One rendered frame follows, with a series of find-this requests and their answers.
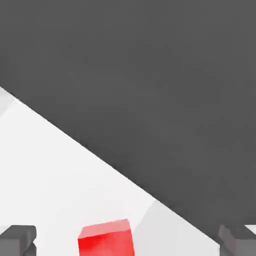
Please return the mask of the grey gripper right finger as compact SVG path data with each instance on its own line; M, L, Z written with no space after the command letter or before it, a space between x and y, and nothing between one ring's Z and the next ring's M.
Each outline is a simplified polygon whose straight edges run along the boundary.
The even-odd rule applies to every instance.
M219 256L256 256L256 234L244 225L224 225L218 231Z

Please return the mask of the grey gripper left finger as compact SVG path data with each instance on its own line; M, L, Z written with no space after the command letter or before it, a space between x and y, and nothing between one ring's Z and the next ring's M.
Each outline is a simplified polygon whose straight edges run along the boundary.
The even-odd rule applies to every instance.
M34 225L0 225L0 256L37 256Z

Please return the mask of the small red cube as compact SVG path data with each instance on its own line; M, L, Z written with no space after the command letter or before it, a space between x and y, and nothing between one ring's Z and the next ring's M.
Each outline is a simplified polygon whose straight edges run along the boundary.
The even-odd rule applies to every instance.
M85 226L77 241L79 256L135 256L127 219Z

